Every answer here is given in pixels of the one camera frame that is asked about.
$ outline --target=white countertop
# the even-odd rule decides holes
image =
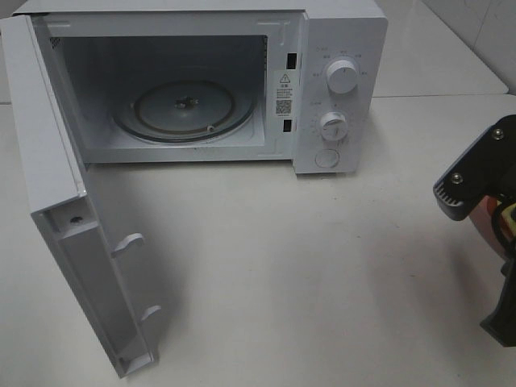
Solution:
[[[28,216],[0,106],[0,385],[514,386],[516,348],[478,326],[502,261],[431,188],[515,110],[509,95],[376,98],[347,177],[289,162],[92,168],[106,222],[147,237],[135,296],[160,289],[149,323],[168,327],[160,363],[119,381]]]
[[[389,29],[376,97],[504,94],[507,87],[420,0],[377,0]],[[0,103],[9,102],[0,50]]]

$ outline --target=warning label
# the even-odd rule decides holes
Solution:
[[[290,78],[287,74],[283,74],[283,77],[280,79],[280,83],[290,83]]]
[[[274,72],[274,99],[277,117],[292,118],[298,84],[298,74],[295,70]]]

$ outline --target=white microwave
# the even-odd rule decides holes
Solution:
[[[87,165],[356,169],[387,21],[373,0],[29,0],[1,21],[31,216],[119,376],[155,359]]]

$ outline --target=open microwave door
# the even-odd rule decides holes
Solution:
[[[52,87],[40,50],[38,38],[55,38],[45,35],[43,27],[36,38],[37,23],[37,17],[16,16],[0,24],[31,216],[123,377],[154,361],[117,263],[125,248],[143,238],[133,234],[112,244],[106,237],[69,135],[73,112],[66,94],[57,95],[59,85]],[[149,308],[144,318],[155,309]]]

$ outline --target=screw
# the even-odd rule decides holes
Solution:
[[[462,175],[458,172],[452,173],[450,180],[453,184],[460,184],[464,181]]]
[[[491,134],[491,136],[494,138],[494,139],[503,139],[503,130],[500,129],[499,127],[497,127],[493,133]]]

